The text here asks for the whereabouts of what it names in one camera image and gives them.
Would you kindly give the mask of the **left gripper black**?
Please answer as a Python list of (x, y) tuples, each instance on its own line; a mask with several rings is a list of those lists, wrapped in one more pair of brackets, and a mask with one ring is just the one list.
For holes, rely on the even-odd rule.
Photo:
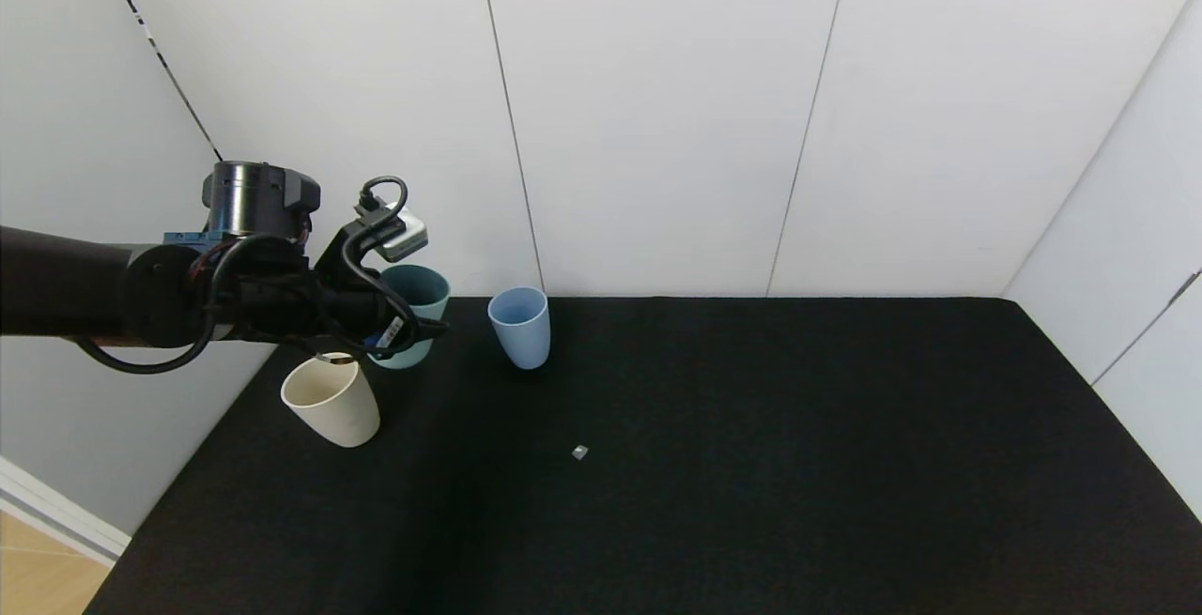
[(356, 358), (389, 359), (415, 340), (438, 340), (446, 321), (415, 316), (407, 301), (374, 288), (319, 288), (315, 293), (319, 336)]

